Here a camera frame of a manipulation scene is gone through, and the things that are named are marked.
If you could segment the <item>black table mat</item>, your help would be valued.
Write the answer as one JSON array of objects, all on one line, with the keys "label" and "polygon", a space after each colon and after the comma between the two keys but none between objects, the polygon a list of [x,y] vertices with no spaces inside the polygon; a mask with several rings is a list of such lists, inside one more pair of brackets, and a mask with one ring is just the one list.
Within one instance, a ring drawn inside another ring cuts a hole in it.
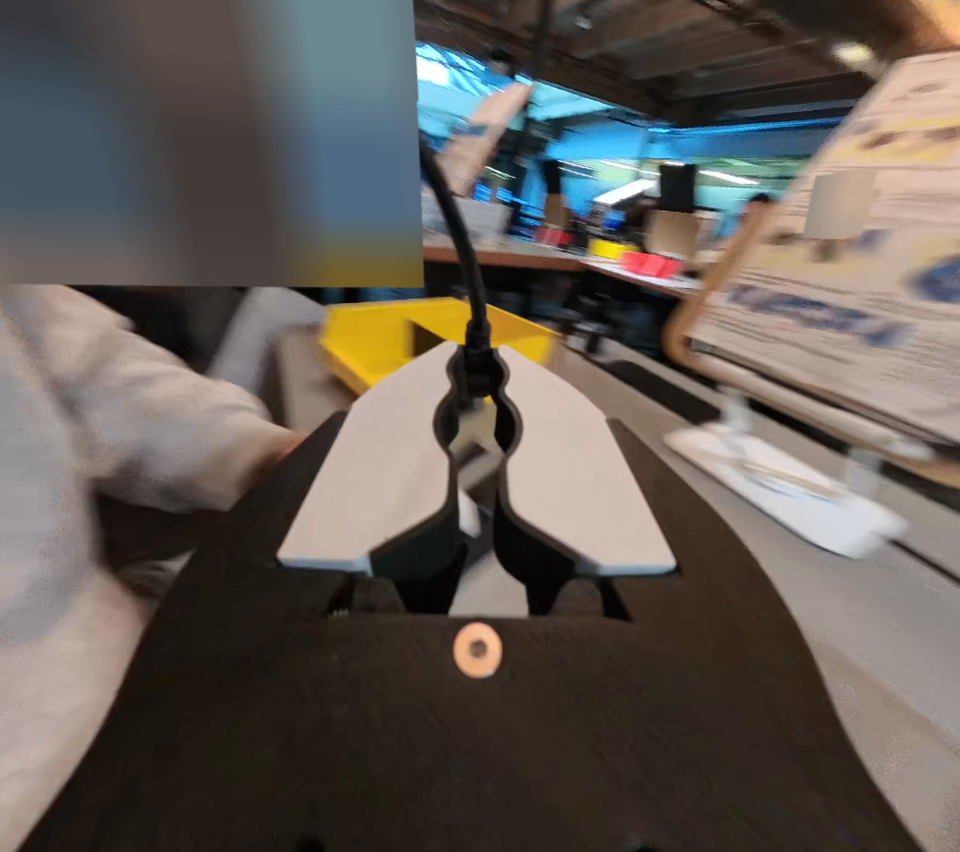
[{"label": "black table mat", "polygon": [[619,382],[629,386],[654,403],[694,426],[720,420],[720,408],[708,402],[683,385],[668,380],[656,371],[650,371],[634,362],[615,359],[602,360],[597,366]]}]

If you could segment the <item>wooden document stand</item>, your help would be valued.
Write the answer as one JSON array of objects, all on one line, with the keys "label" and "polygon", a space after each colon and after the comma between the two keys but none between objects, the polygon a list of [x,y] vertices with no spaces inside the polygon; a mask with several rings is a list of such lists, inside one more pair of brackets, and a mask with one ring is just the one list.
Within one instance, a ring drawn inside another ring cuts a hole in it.
[{"label": "wooden document stand", "polygon": [[811,545],[860,558],[906,521],[889,462],[958,488],[959,52],[901,59],[663,330],[720,420],[667,445]]}]

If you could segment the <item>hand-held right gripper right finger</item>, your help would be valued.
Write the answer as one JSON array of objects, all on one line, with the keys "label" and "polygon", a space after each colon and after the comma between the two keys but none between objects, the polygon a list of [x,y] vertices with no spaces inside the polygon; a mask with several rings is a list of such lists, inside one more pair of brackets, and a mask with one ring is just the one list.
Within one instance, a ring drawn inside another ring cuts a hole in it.
[{"label": "hand-held right gripper right finger", "polygon": [[677,558],[612,422],[573,385],[510,346],[495,351],[490,397],[502,452],[494,553],[546,616],[570,582],[670,575]]}]

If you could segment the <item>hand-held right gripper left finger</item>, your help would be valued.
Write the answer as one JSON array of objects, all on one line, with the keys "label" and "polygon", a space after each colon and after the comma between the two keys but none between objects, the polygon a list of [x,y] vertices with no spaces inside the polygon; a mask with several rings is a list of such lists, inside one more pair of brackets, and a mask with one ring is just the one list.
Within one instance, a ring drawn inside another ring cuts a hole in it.
[{"label": "hand-held right gripper left finger", "polygon": [[392,583],[407,610],[445,614],[461,573],[461,348],[442,340],[345,414],[277,551],[280,565]]}]

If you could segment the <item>person's left forearm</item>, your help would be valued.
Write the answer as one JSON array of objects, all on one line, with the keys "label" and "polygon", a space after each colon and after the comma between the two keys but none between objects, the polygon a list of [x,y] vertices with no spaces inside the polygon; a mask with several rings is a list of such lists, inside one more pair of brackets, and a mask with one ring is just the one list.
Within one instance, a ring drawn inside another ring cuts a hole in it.
[{"label": "person's left forearm", "polygon": [[78,471],[123,501],[227,511],[304,442],[75,289],[3,285],[2,318],[65,417]]}]

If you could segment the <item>yellow plastic bin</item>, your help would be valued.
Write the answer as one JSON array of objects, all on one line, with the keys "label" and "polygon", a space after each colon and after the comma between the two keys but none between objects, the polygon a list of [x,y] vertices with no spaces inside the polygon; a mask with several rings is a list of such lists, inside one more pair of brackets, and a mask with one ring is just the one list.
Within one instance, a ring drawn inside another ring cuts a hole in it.
[{"label": "yellow plastic bin", "polygon": [[[462,345],[471,309],[452,297],[330,306],[318,337],[327,368],[361,395],[441,342]],[[556,330],[488,306],[491,345],[508,346],[547,366],[561,336]]]}]

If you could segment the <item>red plastic bin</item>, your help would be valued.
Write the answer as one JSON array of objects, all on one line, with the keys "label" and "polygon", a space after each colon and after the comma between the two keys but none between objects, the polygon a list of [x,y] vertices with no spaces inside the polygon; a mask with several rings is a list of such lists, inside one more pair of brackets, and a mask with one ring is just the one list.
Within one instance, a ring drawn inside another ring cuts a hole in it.
[{"label": "red plastic bin", "polygon": [[618,259],[618,266],[632,275],[668,280],[682,273],[686,267],[686,262],[680,258],[628,250],[621,254]]}]

